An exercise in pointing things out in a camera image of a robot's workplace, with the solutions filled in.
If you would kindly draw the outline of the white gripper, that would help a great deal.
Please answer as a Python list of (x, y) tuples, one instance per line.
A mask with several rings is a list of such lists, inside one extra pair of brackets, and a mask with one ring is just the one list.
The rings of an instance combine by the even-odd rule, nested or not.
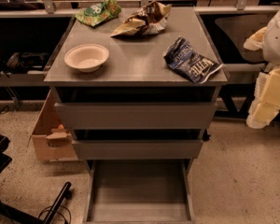
[(273, 69), (273, 64), (268, 63), (266, 68), (259, 73), (256, 80), (254, 95), (246, 124), (253, 129), (262, 129), (269, 125), (278, 115), (280, 109), (280, 67)]

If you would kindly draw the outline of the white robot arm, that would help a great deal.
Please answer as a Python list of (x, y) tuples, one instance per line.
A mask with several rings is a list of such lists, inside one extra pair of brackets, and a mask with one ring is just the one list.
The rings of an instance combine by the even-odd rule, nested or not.
[(280, 10), (266, 27), (244, 42), (244, 48), (262, 49), (263, 58), (268, 63), (256, 80), (255, 98), (246, 119), (248, 127), (261, 129), (269, 125), (280, 111)]

